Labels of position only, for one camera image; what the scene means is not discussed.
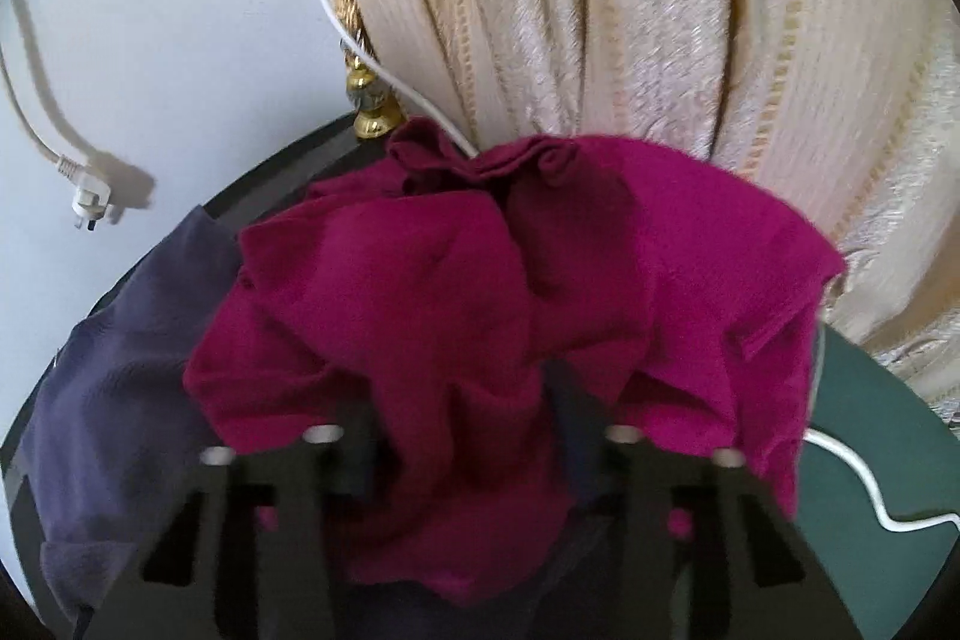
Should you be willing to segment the purple grey garment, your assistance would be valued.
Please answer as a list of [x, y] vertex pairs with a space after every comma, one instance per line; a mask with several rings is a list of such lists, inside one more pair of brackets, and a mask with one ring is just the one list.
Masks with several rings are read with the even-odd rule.
[[71, 330], [21, 448], [39, 564], [67, 617], [99, 608], [205, 448], [185, 364], [238, 276], [236, 237], [195, 208]]

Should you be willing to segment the magenta knit sweater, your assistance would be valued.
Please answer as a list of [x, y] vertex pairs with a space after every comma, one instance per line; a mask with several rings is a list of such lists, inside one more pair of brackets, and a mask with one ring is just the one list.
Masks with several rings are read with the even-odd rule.
[[185, 391], [241, 453], [374, 406], [398, 473], [335, 533], [353, 583], [465, 606], [545, 562], [574, 507], [551, 360], [658, 447], [737, 448], [796, 508], [818, 310], [844, 263], [736, 175], [613, 136], [464, 159], [413, 120], [239, 248]]

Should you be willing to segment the gold curtain tieback tassel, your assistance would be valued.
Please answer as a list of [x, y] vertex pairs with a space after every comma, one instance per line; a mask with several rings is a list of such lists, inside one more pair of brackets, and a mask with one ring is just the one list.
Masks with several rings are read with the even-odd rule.
[[[334, 11], [348, 34], [358, 42], [364, 52], [373, 55], [374, 49], [364, 27], [358, 2], [334, 0]], [[345, 88], [348, 99], [356, 110], [353, 122], [355, 135], [360, 140], [374, 140], [391, 135], [407, 120], [394, 90], [363, 62], [363, 58], [347, 46], [343, 46], [343, 57], [347, 67]]]

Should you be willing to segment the beige patterned curtain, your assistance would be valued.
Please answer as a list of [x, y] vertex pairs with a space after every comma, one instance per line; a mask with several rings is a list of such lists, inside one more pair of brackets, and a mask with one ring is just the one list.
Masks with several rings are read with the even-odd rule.
[[342, 2], [477, 148], [635, 136], [793, 203], [848, 263], [828, 323], [957, 422], [957, 0]]

